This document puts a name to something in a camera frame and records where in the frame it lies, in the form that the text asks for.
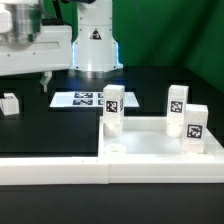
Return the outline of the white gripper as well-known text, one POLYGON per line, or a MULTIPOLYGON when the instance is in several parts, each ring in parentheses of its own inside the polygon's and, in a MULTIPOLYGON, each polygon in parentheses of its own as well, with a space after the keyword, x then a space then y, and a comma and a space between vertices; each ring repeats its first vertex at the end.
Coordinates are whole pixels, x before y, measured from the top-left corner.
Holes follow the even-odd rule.
POLYGON ((44 72, 40 80, 48 89, 52 72, 71 67, 70 26, 43 26, 33 43, 6 43, 0 36, 0 76, 44 72))

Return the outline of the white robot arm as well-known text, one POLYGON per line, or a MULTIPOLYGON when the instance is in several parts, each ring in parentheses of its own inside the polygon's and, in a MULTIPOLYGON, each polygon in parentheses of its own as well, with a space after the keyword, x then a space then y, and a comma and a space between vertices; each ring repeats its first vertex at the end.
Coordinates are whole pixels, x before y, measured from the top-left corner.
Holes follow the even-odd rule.
POLYGON ((112 34, 112 0, 52 0, 54 19, 45 19, 44 0, 0 0, 0 76, 56 70, 106 78, 123 68, 112 34))

